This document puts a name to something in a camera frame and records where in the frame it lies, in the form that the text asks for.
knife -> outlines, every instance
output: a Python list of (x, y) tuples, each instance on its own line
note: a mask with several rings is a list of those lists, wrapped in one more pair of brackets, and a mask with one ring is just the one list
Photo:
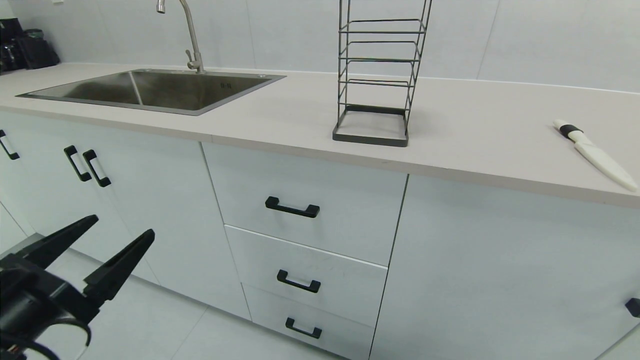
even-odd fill
[(638, 185), (631, 175), (606, 152), (594, 145), (582, 130), (563, 120), (554, 121), (554, 127), (560, 131), (565, 138), (573, 141), (575, 143), (575, 149), (606, 176), (632, 192), (638, 189)]

stainless steel sink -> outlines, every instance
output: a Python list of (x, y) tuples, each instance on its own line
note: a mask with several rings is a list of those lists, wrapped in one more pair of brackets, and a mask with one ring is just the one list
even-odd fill
[(138, 69), (18, 96), (201, 115), (282, 78), (284, 76)]

dish rack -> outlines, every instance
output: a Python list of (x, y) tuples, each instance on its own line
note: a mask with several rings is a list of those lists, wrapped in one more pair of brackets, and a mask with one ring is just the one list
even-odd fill
[[(351, 0), (340, 0), (338, 121), (333, 129), (334, 140), (395, 147), (406, 147), (408, 145), (409, 116), (411, 115), (413, 95), (420, 70), (430, 13), (431, 0), (424, 0), (424, 3), (422, 3), (422, 15), (418, 19), (352, 20)], [(390, 47), (399, 44), (403, 46), (407, 45), (412, 49), (413, 57), (361, 56), (356, 55), (354, 50), (349, 51), (354, 46), (362, 47), (367, 44), (374, 44), (373, 46), (376, 47)], [(372, 78), (372, 76), (354, 76), (349, 73), (349, 65), (353, 63), (407, 64), (410, 68), (410, 74), (407, 74), (408, 79), (406, 76), (404, 79), (395, 77), (384, 79), (381, 76), (379, 78)], [(405, 88), (406, 97), (404, 99), (404, 106), (390, 107), (349, 102), (349, 88), (353, 85), (384, 86), (385, 88), (396, 88), (396, 91), (398, 91), (397, 88)], [(400, 133), (398, 136), (395, 136), (395, 138), (393, 136), (340, 133), (341, 126), (343, 126), (345, 119), (348, 115), (354, 113), (369, 113), (372, 116), (382, 114), (385, 117), (390, 116), (391, 118), (396, 118), (392, 119), (392, 121), (400, 122), (398, 123)]]

countertop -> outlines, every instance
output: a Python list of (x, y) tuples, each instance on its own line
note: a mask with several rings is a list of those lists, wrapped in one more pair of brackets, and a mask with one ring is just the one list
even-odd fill
[[(15, 97), (141, 67), (69, 63), (2, 75), (0, 110), (640, 209), (640, 192), (601, 174), (552, 127), (575, 124), (640, 182), (640, 94), (420, 78), (406, 148), (332, 140), (335, 74), (265, 71), (287, 77), (198, 117)], [(360, 95), (388, 104), (374, 90)]]

black cabinet handle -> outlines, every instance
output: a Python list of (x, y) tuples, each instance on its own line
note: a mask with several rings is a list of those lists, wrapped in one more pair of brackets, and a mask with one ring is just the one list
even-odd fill
[(306, 285), (298, 284), (297, 282), (293, 282), (291, 280), (287, 280), (287, 275), (289, 275), (288, 272), (280, 269), (280, 271), (278, 272), (278, 276), (276, 276), (276, 278), (278, 279), (278, 281), (284, 282), (287, 285), (295, 286), (297, 288), (300, 288), (302, 290), (307, 290), (312, 293), (317, 293), (318, 290), (320, 290), (319, 281), (311, 280), (311, 284), (309, 286), (306, 286)]
[(71, 158), (71, 155), (75, 155), (77, 153), (78, 153), (78, 150), (76, 150), (76, 147), (73, 145), (65, 148), (65, 154), (67, 155), (67, 159), (69, 159), (69, 162), (71, 163), (71, 166), (76, 171), (76, 175), (78, 175), (78, 178), (80, 179), (80, 181), (82, 182), (89, 181), (91, 180), (91, 174), (89, 174), (88, 172), (80, 174), (80, 170), (78, 170), (78, 166), (76, 166), (76, 163), (74, 163), (74, 160)]
[(640, 319), (640, 299), (631, 298), (626, 304), (627, 310), (634, 318)]
[(297, 329), (295, 327), (293, 327), (293, 323), (295, 322), (295, 320), (293, 320), (292, 318), (287, 318), (287, 322), (285, 322), (285, 326), (287, 327), (287, 329), (291, 329), (295, 332), (299, 332), (300, 334), (304, 334), (307, 336), (311, 336), (314, 339), (319, 339), (320, 335), (322, 334), (322, 329), (318, 329), (317, 327), (314, 327), (314, 331), (313, 332), (306, 332), (304, 330), (300, 330)]
[(280, 199), (278, 199), (277, 197), (269, 196), (267, 198), (267, 201), (264, 202), (264, 205), (268, 209), (284, 211), (285, 213), (300, 215), (301, 217), (308, 217), (308, 218), (315, 218), (316, 216), (318, 216), (318, 213), (320, 212), (320, 207), (316, 205), (309, 205), (307, 206), (306, 210), (298, 210), (298, 209), (293, 209), (293, 208), (288, 208), (286, 206), (278, 205), (279, 203), (280, 203)]
[(95, 169), (93, 168), (93, 165), (91, 164), (91, 160), (97, 158), (98, 156), (95, 154), (95, 151), (93, 151), (93, 149), (91, 149), (89, 151), (85, 151), (84, 154), (82, 154), (82, 157), (86, 161), (87, 165), (89, 165), (89, 170), (91, 170), (91, 173), (93, 174), (93, 177), (98, 182), (98, 185), (100, 185), (101, 188), (105, 188), (105, 187), (111, 185), (111, 180), (109, 180), (108, 177), (105, 176), (105, 177), (103, 177), (101, 179), (101, 178), (98, 177), (98, 174), (95, 173)]
[(4, 138), (6, 136), (6, 134), (4, 133), (4, 130), (0, 130), (0, 145), (2, 145), (2, 148), (4, 149), (4, 152), (6, 152), (7, 156), (9, 156), (9, 158), (11, 160), (18, 160), (20, 158), (20, 155), (18, 155), (17, 152), (14, 152), (13, 154), (9, 153), (9, 150), (6, 149), (6, 146), (4, 146), (4, 143), (2, 142), (2, 138)]

